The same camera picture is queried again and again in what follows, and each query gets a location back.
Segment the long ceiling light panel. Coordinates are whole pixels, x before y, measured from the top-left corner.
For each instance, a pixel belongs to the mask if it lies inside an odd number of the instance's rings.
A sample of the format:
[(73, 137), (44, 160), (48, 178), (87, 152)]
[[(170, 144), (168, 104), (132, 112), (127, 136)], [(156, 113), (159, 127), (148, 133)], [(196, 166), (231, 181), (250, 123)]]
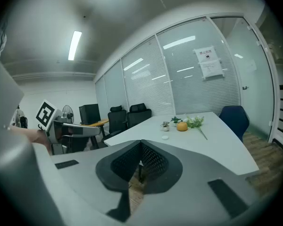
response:
[(70, 48), (69, 48), (69, 53), (68, 53), (68, 60), (74, 61), (75, 58), (75, 53), (77, 50), (78, 43), (80, 41), (82, 33), (79, 31), (74, 31), (71, 43), (70, 43)]

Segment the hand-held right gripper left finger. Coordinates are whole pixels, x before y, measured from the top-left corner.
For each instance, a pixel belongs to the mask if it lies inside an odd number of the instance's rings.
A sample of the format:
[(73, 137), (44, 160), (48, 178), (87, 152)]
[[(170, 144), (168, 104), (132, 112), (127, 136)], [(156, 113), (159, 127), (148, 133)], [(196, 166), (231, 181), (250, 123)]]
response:
[(140, 141), (102, 149), (55, 155), (58, 173), (92, 209), (129, 226), (142, 226), (138, 212), (130, 213), (129, 181), (141, 159)]

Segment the frosted glass door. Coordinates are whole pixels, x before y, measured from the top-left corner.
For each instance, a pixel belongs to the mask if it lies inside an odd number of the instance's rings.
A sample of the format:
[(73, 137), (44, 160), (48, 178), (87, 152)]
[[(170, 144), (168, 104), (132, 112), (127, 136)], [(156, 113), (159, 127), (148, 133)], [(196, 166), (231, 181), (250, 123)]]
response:
[(269, 63), (259, 38), (243, 17), (212, 19), (223, 34), (239, 70), (243, 108), (249, 132), (268, 140), (274, 116), (274, 87)]

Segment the standing fan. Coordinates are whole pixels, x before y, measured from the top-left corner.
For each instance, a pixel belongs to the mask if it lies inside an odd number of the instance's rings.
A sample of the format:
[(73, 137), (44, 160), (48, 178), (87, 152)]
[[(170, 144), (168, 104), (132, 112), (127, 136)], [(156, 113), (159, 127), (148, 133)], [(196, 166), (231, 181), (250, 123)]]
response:
[(66, 122), (73, 124), (74, 123), (74, 113), (73, 113), (72, 108), (69, 105), (65, 105), (63, 107), (62, 112), (63, 112), (63, 117), (66, 118)]

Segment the yellow wooden desk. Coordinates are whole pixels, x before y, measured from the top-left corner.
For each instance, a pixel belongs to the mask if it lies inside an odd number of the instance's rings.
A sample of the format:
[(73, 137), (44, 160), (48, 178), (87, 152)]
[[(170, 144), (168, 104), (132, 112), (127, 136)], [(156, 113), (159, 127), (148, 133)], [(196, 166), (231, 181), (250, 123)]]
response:
[[(102, 134), (102, 138), (104, 138), (106, 136), (105, 130), (104, 130), (104, 125), (106, 123), (108, 123), (108, 122), (109, 122), (109, 119), (104, 119), (104, 120), (101, 120), (101, 121), (98, 121), (96, 123), (89, 124), (89, 125), (83, 124), (82, 122), (81, 122), (81, 124), (83, 126), (100, 128), (100, 131), (101, 131), (101, 134)], [(91, 147), (90, 147), (91, 149), (99, 149), (99, 145), (98, 145), (98, 142), (97, 142), (97, 139), (96, 139), (95, 136), (90, 137), (90, 141), (91, 141), (91, 144), (92, 144)]]

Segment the paper notice with red heading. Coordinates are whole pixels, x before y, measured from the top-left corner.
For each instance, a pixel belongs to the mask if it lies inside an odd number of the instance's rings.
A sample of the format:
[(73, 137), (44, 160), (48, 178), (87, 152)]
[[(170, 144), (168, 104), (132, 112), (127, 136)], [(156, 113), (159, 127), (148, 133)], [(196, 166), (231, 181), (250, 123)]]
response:
[(214, 46), (205, 47), (205, 48), (196, 48), (194, 52), (197, 56), (199, 63), (204, 63), (208, 61), (218, 60)]

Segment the orange round pot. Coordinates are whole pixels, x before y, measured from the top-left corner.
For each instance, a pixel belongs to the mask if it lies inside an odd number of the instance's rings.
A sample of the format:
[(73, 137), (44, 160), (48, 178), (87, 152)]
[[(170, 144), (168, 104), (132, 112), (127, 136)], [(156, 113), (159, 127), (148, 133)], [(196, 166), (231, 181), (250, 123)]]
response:
[(180, 121), (180, 122), (177, 123), (176, 128), (177, 128), (178, 131), (183, 132), (183, 131), (187, 131), (188, 130), (188, 125), (187, 125), (186, 122)]

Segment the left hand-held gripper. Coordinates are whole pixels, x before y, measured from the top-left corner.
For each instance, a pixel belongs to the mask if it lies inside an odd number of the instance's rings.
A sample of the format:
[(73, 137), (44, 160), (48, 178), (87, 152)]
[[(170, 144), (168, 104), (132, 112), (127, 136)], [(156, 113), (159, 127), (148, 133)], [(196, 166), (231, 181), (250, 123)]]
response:
[(39, 129), (43, 130), (51, 143), (51, 153), (67, 154), (85, 149), (85, 138), (100, 134), (98, 127), (69, 124), (63, 117), (62, 110), (44, 100), (37, 114)]

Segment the plain white paper notice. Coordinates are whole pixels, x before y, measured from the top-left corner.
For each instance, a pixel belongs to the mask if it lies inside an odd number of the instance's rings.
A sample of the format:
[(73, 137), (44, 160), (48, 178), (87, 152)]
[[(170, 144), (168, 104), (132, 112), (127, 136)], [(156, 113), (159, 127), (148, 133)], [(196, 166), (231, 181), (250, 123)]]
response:
[(213, 76), (225, 76), (223, 69), (221, 67), (220, 61), (217, 60), (211, 60), (207, 62), (200, 62), (199, 63), (201, 71), (202, 71), (202, 78), (205, 80), (208, 77)]

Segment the black mesh office chair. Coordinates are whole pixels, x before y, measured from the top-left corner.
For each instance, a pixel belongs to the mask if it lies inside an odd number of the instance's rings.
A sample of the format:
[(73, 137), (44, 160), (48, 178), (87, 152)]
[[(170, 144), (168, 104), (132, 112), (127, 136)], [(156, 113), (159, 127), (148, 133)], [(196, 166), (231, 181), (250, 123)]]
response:
[(107, 145), (104, 143), (105, 140), (127, 130), (126, 114), (126, 110), (124, 110), (121, 105), (110, 108), (110, 112), (108, 113), (109, 134), (105, 135), (103, 125), (100, 126), (103, 135), (101, 140), (102, 145), (107, 147)]
[(128, 128), (132, 128), (152, 116), (152, 110), (147, 109), (144, 103), (132, 105), (126, 115)]

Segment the white artificial flower bouquet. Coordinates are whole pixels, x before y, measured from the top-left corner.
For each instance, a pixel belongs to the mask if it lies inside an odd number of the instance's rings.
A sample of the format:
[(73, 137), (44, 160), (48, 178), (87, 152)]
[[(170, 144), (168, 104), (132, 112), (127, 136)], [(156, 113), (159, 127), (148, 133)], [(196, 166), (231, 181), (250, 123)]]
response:
[(200, 134), (207, 140), (206, 135), (203, 133), (201, 129), (202, 124), (204, 122), (204, 116), (202, 117), (196, 116), (194, 118), (187, 116), (184, 121), (187, 123), (188, 128), (197, 129), (200, 132)]

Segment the black computer monitor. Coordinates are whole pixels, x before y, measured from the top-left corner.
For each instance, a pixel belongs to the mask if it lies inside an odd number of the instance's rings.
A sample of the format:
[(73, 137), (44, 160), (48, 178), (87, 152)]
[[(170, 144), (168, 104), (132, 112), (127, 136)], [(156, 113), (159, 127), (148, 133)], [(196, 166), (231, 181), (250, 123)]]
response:
[(91, 125), (101, 120), (98, 104), (82, 105), (79, 112), (83, 125)]

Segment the blue chair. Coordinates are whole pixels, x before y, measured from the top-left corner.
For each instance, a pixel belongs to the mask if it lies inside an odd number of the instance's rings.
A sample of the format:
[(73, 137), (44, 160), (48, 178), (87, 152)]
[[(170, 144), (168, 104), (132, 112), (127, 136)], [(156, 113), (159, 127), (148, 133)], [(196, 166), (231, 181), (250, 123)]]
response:
[(243, 142), (243, 135), (250, 125), (249, 117), (244, 108), (240, 105), (225, 106), (221, 110), (219, 118)]

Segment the person's left forearm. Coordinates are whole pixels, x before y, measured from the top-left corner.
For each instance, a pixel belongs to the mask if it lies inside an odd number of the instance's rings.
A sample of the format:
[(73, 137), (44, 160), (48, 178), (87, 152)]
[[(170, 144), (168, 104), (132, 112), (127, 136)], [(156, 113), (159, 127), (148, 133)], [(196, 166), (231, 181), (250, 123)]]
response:
[(52, 155), (52, 153), (51, 153), (51, 143), (48, 140), (47, 135), (43, 130), (19, 128), (19, 127), (16, 127), (16, 126), (10, 126), (9, 128), (13, 132), (25, 135), (31, 143), (38, 143), (38, 144), (44, 145), (46, 147), (48, 153), (50, 155)]

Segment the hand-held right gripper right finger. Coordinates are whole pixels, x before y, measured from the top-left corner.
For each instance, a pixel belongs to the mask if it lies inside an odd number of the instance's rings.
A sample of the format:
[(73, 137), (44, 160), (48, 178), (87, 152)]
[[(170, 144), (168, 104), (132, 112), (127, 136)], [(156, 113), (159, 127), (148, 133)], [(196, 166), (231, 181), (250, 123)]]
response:
[(214, 159), (142, 140), (163, 171), (148, 175), (132, 226), (248, 226), (259, 213), (258, 194)]

